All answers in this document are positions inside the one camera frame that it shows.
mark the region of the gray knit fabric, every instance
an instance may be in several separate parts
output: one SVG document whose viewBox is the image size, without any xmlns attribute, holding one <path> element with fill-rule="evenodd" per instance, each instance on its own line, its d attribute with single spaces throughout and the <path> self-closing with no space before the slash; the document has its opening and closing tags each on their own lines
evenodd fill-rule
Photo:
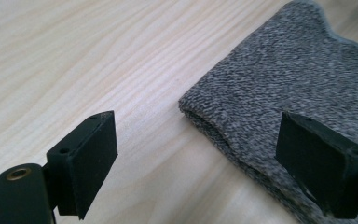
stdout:
<svg viewBox="0 0 358 224">
<path fill-rule="evenodd" d="M 324 217 L 274 159 L 284 110 L 358 143 L 358 44 L 333 34 L 319 6 L 294 1 L 242 41 L 179 101 L 200 131 L 302 223 Z"/>
</svg>

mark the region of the light wood grain surface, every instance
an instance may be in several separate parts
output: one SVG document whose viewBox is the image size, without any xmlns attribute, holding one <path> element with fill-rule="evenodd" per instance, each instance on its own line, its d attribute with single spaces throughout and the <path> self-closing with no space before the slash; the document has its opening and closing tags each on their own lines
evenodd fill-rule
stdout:
<svg viewBox="0 0 358 224">
<path fill-rule="evenodd" d="M 0 1 L 0 173 L 115 110 L 119 156 L 84 223 L 296 223 L 177 106 L 286 2 Z M 358 42 L 358 1 L 319 2 Z"/>
</svg>

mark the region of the wooden table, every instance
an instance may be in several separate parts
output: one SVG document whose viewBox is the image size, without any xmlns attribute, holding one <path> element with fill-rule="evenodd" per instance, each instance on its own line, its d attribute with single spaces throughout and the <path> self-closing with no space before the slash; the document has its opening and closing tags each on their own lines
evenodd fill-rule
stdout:
<svg viewBox="0 0 358 224">
<path fill-rule="evenodd" d="M 286 2 L 0 1 L 0 173 L 115 110 L 119 156 L 84 223 L 296 223 L 177 105 Z M 319 2 L 358 42 L 358 2 Z"/>
</svg>

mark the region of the wood grain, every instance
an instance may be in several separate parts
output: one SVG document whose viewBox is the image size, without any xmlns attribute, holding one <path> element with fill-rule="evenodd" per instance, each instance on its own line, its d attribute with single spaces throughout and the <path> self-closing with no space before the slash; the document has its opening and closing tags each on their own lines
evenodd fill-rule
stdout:
<svg viewBox="0 0 358 224">
<path fill-rule="evenodd" d="M 286 2 L 0 1 L 0 173 L 115 110 L 119 156 L 84 223 L 296 223 L 177 108 Z M 318 2 L 358 42 L 358 2 Z"/>
</svg>

